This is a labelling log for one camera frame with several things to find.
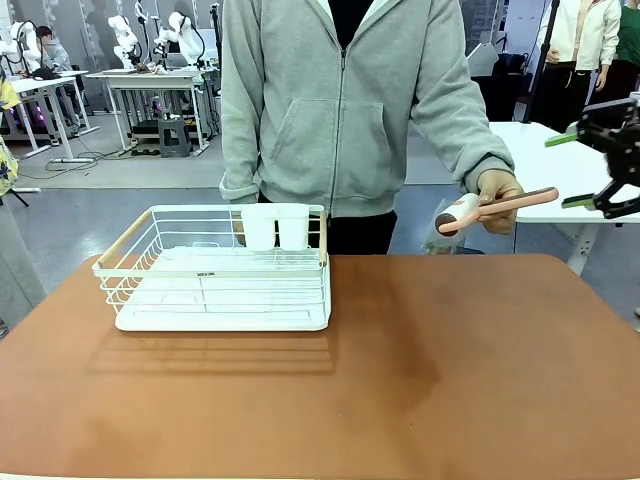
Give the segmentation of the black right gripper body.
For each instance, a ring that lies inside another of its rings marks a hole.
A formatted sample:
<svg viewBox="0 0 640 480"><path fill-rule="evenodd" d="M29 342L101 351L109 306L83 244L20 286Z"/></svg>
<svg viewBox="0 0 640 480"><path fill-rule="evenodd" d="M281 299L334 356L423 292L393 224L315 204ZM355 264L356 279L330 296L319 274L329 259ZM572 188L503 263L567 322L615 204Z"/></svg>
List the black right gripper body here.
<svg viewBox="0 0 640 480"><path fill-rule="evenodd" d="M604 154L611 180L621 187L639 187L639 121L629 120L606 129Z"/></svg>

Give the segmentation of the person's left hand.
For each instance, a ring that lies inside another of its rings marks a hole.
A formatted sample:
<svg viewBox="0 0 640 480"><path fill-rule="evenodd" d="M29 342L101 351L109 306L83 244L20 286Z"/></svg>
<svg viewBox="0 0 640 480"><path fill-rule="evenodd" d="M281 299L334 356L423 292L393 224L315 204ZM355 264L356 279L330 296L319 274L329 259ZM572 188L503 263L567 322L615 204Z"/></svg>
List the person's left hand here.
<svg viewBox="0 0 640 480"><path fill-rule="evenodd" d="M511 173L502 170L484 171L478 178L477 185L481 204L507 199L524 193L516 178ZM509 235L515 224L516 214L516 210L504 211L482 216L479 221L489 233Z"/></svg>

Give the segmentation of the person's right hand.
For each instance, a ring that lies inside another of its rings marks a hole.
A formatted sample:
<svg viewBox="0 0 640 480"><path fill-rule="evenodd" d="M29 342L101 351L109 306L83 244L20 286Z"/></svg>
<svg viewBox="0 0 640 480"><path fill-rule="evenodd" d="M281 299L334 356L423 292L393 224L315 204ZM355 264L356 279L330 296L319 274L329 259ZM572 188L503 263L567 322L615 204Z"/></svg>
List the person's right hand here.
<svg viewBox="0 0 640 480"><path fill-rule="evenodd" d="M241 246L246 245L246 238L244 233L244 224L242 221L242 210L244 208L244 204L233 205L233 210L231 212L232 218L232 229L234 232L235 239Z"/></svg>

